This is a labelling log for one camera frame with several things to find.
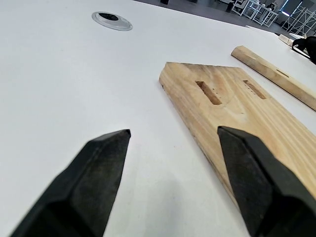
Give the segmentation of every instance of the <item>wooden plank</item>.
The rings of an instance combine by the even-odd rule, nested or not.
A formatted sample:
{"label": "wooden plank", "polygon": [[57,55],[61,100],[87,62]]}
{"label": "wooden plank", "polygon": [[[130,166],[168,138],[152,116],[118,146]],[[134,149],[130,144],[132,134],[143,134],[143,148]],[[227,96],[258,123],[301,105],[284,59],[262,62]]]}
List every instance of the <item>wooden plank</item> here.
{"label": "wooden plank", "polygon": [[316,138],[240,68],[167,63],[159,82],[236,203],[217,127],[258,136],[316,198]]}
{"label": "wooden plank", "polygon": [[259,55],[244,46],[238,46],[232,51],[232,56],[242,61],[273,83],[286,90],[291,95],[302,101],[316,111],[316,93],[299,83],[289,74],[283,72]]}

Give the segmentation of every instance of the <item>wooden beam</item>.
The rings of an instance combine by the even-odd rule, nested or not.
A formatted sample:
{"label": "wooden beam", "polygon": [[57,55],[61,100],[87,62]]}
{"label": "wooden beam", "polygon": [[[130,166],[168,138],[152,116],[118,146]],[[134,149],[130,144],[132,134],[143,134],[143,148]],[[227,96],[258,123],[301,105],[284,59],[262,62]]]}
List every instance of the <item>wooden beam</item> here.
{"label": "wooden beam", "polygon": [[232,51],[232,56],[251,67],[283,90],[302,101],[316,111],[316,93],[299,83],[289,74],[283,72],[259,55],[244,46],[238,46]]}

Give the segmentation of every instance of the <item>small wooden block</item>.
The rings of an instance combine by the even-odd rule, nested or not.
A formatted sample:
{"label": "small wooden block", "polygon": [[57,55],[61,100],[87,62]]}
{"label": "small wooden block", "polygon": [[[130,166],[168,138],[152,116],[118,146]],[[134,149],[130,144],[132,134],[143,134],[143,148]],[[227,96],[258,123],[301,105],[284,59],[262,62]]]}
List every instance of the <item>small wooden block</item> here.
{"label": "small wooden block", "polygon": [[258,136],[316,198],[316,137],[242,69],[166,63],[159,82],[235,204],[220,125]]}

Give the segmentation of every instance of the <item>metal grommet ring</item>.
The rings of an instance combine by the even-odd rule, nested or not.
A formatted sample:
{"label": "metal grommet ring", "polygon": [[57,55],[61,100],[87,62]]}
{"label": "metal grommet ring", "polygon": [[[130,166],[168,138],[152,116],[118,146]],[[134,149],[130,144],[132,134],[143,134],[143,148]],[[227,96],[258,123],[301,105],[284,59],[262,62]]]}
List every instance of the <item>metal grommet ring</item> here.
{"label": "metal grommet ring", "polygon": [[102,26],[118,31],[130,31],[132,24],[125,18],[109,12],[97,11],[92,13],[92,19]]}

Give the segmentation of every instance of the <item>white chair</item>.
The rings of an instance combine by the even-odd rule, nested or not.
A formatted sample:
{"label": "white chair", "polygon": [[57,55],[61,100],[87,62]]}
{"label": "white chair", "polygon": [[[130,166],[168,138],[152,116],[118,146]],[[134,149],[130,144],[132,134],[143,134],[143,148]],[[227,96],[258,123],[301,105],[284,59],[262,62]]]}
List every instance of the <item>white chair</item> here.
{"label": "white chair", "polygon": [[237,13],[239,16],[242,15],[242,10],[245,8],[248,0],[236,0],[232,11]]}

